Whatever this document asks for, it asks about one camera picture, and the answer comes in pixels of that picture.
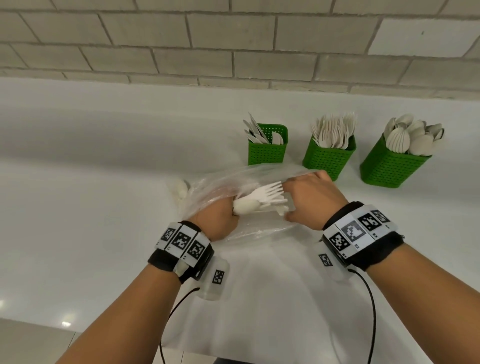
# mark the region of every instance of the person's left arm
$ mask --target person's left arm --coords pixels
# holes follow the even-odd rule
[[[221,240],[238,224],[232,207],[232,198],[221,199],[189,221],[210,241]],[[150,364],[179,290],[176,273],[148,264],[57,364]]]

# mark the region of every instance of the person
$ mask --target person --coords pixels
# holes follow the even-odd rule
[[[283,187],[296,208],[285,218],[314,230],[348,204],[325,171]],[[211,241],[221,240],[239,220],[232,203],[217,200],[190,222]],[[480,363],[480,293],[406,243],[366,272],[432,362]],[[57,364],[150,364],[179,289],[177,274],[148,264]]]

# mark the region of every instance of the clear plastic bag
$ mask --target clear plastic bag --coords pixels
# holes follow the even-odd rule
[[[180,216],[182,219],[188,219],[218,199],[247,195],[260,186],[277,181],[284,182],[288,178],[309,172],[308,169],[295,164],[265,163],[207,174],[191,182],[190,189],[179,203]],[[285,197],[293,207],[289,196]],[[244,215],[241,216],[238,227],[224,242],[253,241],[293,226],[295,224],[285,221],[276,212]]]

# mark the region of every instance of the qr code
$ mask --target qr code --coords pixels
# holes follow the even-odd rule
[[[350,222],[341,230],[352,243],[366,234],[365,230],[356,221]]]
[[[223,276],[225,275],[225,272],[223,270],[215,270],[215,274],[213,275],[213,281],[212,283],[214,284],[222,284],[223,281]]]
[[[366,227],[368,231],[375,230],[382,225],[376,218],[373,217],[372,214],[365,214],[359,217],[357,220],[360,221],[360,224]]]
[[[195,240],[191,245],[191,247],[188,249],[187,254],[190,254],[196,260],[198,260],[202,256],[202,253],[204,252],[204,250],[205,250],[205,247]]]
[[[333,267],[333,264],[327,254],[318,254],[318,256],[322,260],[322,263],[325,267]]]
[[[192,238],[183,232],[179,231],[177,235],[175,235],[175,238],[173,238],[172,242],[170,243],[173,246],[176,246],[177,248],[183,250],[187,247],[188,243],[190,242]]]
[[[173,228],[168,228],[166,232],[163,233],[162,237],[160,240],[163,240],[165,242],[168,242],[170,238],[172,237],[173,233],[175,232],[175,229]]]
[[[372,214],[375,215],[375,217],[377,219],[379,219],[380,222],[390,222],[389,219],[387,219],[387,216],[385,216],[384,214],[382,214],[380,211],[378,210],[373,210],[372,211]]]
[[[339,232],[332,236],[329,240],[339,252],[350,246],[350,243]]]

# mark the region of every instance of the green basket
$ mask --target green basket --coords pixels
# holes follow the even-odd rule
[[[302,164],[310,170],[327,171],[330,178],[335,181],[355,149],[357,149],[357,145],[353,135],[349,138],[348,147],[345,150],[320,148],[312,136]]]
[[[398,188],[430,157],[394,153],[386,148],[382,135],[360,164],[360,176],[367,184]]]
[[[248,165],[260,163],[282,163],[288,143],[288,129],[279,124],[258,124],[265,133],[268,141],[272,142],[272,132],[282,136],[283,145],[255,144],[248,141]]]

